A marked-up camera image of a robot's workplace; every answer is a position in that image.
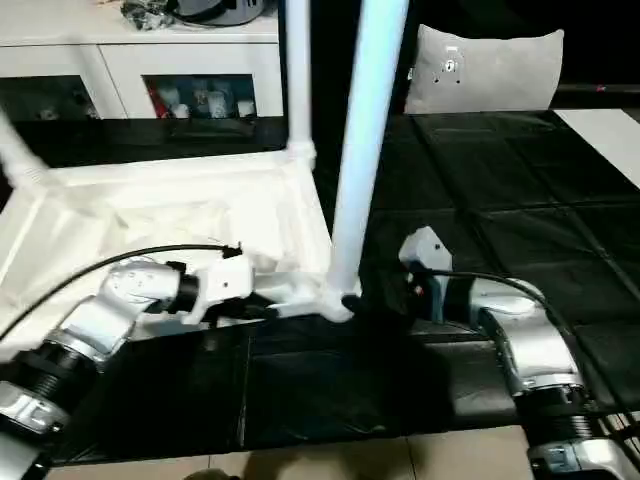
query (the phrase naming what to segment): glass cabinet door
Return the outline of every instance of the glass cabinet door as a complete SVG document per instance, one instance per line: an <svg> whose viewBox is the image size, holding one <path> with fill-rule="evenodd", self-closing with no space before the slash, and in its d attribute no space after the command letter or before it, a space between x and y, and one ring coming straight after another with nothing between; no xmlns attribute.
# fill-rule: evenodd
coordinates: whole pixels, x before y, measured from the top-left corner
<svg viewBox="0 0 640 480"><path fill-rule="evenodd" d="M100 46L129 118L283 115L277 43Z"/></svg>
<svg viewBox="0 0 640 480"><path fill-rule="evenodd" d="M0 106L13 121L126 118L96 45L0 47Z"/></svg>
<svg viewBox="0 0 640 480"><path fill-rule="evenodd" d="M78 75L0 78L0 106L14 122L100 118Z"/></svg>
<svg viewBox="0 0 640 480"><path fill-rule="evenodd" d="M158 118L256 116L253 77L245 75L143 75Z"/></svg>

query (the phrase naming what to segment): gray pillow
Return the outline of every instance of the gray pillow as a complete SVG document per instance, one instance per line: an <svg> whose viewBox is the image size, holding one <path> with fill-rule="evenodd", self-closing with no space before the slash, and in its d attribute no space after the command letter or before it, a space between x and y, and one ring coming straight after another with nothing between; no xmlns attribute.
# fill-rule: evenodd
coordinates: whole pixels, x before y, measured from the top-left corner
<svg viewBox="0 0 640 480"><path fill-rule="evenodd" d="M420 25L406 113L546 110L558 87L564 31L469 39Z"/></svg>

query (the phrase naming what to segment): robotic arm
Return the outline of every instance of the robotic arm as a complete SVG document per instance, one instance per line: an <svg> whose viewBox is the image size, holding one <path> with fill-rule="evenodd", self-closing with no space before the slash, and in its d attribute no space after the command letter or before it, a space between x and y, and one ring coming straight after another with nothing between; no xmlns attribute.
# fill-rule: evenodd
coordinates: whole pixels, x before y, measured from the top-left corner
<svg viewBox="0 0 640 480"><path fill-rule="evenodd" d="M407 280L414 305L427 309L426 318L441 320L445 311L455 310L456 318L466 316L472 328L495 342L536 478L640 479L618 444L589 415L585 382L542 305L495 281L430 274L450 271L452 258L429 227L410 235L399 256L413 272ZM516 282L542 297L532 285Z"/></svg>
<svg viewBox="0 0 640 480"><path fill-rule="evenodd" d="M59 434L109 360L153 308L199 323L207 310L253 292L253 267L238 255L185 273L185 265L136 257L115 265L44 340L20 352L0 382L0 480L43 478L42 445Z"/></svg>

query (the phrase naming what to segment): white cabinet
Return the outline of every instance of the white cabinet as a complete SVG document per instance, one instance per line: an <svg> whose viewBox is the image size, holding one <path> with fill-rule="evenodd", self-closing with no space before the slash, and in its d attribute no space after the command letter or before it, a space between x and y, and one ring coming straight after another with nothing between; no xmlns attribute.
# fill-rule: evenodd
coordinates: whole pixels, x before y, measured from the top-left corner
<svg viewBox="0 0 640 480"><path fill-rule="evenodd" d="M129 118L171 115L177 105L189 116L283 114L277 43L101 45L100 51Z"/></svg>
<svg viewBox="0 0 640 480"><path fill-rule="evenodd" d="M139 32L119 2L1 1L0 105L13 120L283 114L275 10Z"/></svg>
<svg viewBox="0 0 640 480"><path fill-rule="evenodd" d="M96 45L1 47L0 104L13 120L126 118Z"/></svg>

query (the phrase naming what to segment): tiled floor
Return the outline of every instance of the tiled floor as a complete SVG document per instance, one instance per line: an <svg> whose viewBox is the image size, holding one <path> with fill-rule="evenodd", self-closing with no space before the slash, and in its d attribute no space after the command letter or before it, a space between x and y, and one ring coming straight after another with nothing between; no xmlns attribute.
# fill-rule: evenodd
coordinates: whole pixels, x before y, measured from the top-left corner
<svg viewBox="0 0 640 480"><path fill-rule="evenodd" d="M207 468L246 480L531 480L519 427L56 469L49 480L182 480Z"/></svg>

